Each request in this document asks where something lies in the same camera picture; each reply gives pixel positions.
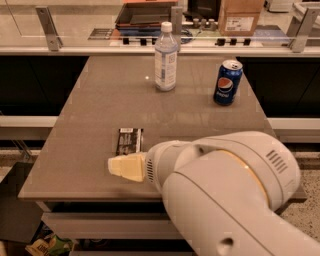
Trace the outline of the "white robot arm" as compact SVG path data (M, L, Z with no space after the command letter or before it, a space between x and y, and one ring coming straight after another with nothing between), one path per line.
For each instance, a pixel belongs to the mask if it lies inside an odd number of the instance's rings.
M320 256L320 243L277 215L301 171L276 138L256 131L168 141L116 156L111 174L148 180L197 256Z

